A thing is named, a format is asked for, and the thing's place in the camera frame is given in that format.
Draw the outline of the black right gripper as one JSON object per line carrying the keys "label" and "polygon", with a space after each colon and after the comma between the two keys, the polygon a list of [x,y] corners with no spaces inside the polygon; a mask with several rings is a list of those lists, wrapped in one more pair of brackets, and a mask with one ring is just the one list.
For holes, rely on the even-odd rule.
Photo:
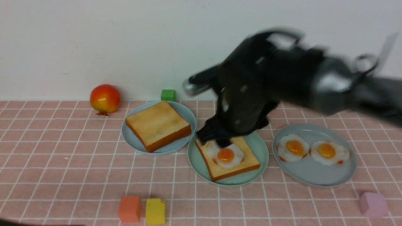
{"label": "black right gripper", "polygon": [[268,125],[280,102],[310,107],[314,48],[289,30],[265,30],[247,37],[220,63],[218,111],[196,132],[202,145],[226,148],[231,138]]}

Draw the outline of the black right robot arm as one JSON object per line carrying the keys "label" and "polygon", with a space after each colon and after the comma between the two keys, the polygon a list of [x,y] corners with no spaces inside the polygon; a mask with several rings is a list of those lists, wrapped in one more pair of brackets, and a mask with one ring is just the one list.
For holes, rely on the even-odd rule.
{"label": "black right robot arm", "polygon": [[284,101],[330,116],[344,110],[401,127],[401,81],[375,77],[375,56],[364,54],[349,66],[323,48],[300,45],[303,34],[274,28],[247,37],[221,63],[183,83],[188,96],[208,89],[217,112],[197,131],[201,144],[222,148],[269,124],[268,114]]}

